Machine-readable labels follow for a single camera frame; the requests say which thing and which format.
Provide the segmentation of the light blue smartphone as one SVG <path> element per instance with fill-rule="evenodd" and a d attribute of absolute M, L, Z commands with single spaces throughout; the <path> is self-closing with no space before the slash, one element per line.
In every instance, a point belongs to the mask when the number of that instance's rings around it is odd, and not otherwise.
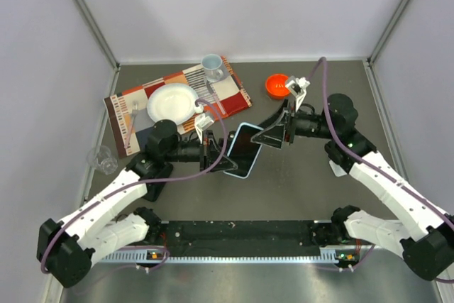
<path fill-rule="evenodd" d="M 242 122 L 233 137 L 227 156 L 237 164 L 234 170 L 224 170 L 225 175 L 246 179 L 253 169 L 262 146 L 251 141 L 251 138 L 262 131 L 262 128 L 251 123 Z"/>

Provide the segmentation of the black round-base phone stand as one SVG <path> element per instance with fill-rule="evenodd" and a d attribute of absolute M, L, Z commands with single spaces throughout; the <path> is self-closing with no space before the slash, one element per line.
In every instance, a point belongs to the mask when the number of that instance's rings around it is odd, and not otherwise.
<path fill-rule="evenodd" d="M 228 139 L 227 139 L 227 148 L 230 148 L 231 143 L 233 142 L 233 139 L 235 137 L 236 131 L 230 131 L 228 133 Z"/>

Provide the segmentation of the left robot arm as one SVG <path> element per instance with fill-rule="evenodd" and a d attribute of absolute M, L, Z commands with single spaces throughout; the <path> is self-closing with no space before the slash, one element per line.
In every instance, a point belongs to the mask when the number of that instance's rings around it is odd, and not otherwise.
<path fill-rule="evenodd" d="M 116 223 L 114 218 L 140 198 L 155 201 L 176 162 L 199 162 L 208 172 L 234 166 L 227 156 L 233 140 L 228 133 L 216 140 L 204 124 L 196 125 L 197 137 L 183 139 L 171 120 L 161 120 L 150 130 L 143 152 L 137 154 L 100 193 L 75 212 L 39 228 L 37 259 L 43 273 L 52 275 L 63 287 L 78 284 L 102 258 L 132 243 L 156 242 L 160 220 L 151 209 L 139 209 Z"/>

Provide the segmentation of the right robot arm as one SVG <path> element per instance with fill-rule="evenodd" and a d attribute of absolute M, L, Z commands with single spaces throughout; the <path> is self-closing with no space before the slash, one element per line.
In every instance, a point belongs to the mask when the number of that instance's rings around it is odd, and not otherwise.
<path fill-rule="evenodd" d="M 453 265 L 453 216 L 418 193 L 355 127 L 358 112 L 344 94 L 332 94 L 320 114 L 296 110 L 288 101 L 251 141 L 273 148 L 297 136 L 322 138 L 335 176 L 348 175 L 373 193 L 397 218 L 379 219 L 356 206 L 338 208 L 331 235 L 339 243 L 367 241 L 400 257 L 423 280 L 440 280 Z"/>

